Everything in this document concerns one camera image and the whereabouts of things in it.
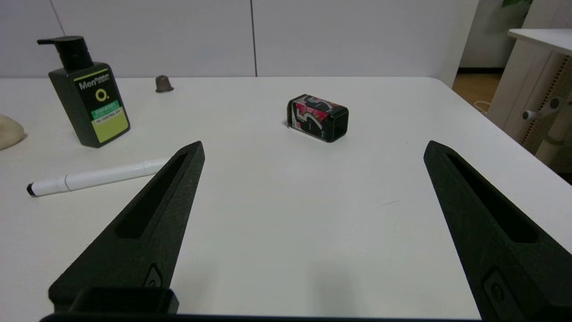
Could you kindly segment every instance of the brown bottle cap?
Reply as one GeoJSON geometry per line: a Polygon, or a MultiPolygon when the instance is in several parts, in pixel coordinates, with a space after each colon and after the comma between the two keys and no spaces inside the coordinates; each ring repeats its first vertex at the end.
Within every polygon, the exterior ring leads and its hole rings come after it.
{"type": "Polygon", "coordinates": [[[155,89],[157,93],[170,92],[173,90],[169,78],[165,75],[160,75],[155,78],[155,86],[157,87],[157,89],[155,89]]]}

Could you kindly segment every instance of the small box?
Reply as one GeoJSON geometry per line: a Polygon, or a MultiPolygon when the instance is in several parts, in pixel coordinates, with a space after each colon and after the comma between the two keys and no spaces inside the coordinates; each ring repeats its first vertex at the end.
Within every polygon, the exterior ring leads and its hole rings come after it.
{"type": "Polygon", "coordinates": [[[348,130],[349,110],[315,96],[303,94],[288,102],[288,127],[334,142],[348,130]]]}

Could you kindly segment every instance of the black pump dispenser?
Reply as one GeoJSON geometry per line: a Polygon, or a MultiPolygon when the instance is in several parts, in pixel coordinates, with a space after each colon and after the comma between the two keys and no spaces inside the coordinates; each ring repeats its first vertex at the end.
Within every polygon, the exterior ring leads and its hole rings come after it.
{"type": "Polygon", "coordinates": [[[38,45],[55,45],[65,70],[73,71],[93,66],[88,47],[81,36],[40,39],[38,45]]]}

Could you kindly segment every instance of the bottle label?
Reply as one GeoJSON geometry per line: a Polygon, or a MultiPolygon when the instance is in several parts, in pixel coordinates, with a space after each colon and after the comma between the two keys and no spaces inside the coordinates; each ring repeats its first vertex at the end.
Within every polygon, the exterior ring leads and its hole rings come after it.
{"type": "Polygon", "coordinates": [[[74,79],[100,143],[129,126],[108,68],[74,79]]]}

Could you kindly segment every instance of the black bottle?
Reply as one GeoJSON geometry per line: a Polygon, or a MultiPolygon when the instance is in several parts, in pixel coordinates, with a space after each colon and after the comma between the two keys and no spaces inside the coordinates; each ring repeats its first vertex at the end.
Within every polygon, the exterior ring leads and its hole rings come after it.
{"type": "Polygon", "coordinates": [[[93,62],[81,36],[38,40],[58,50],[63,68],[48,73],[81,144],[98,148],[130,128],[113,72],[93,62]]]}

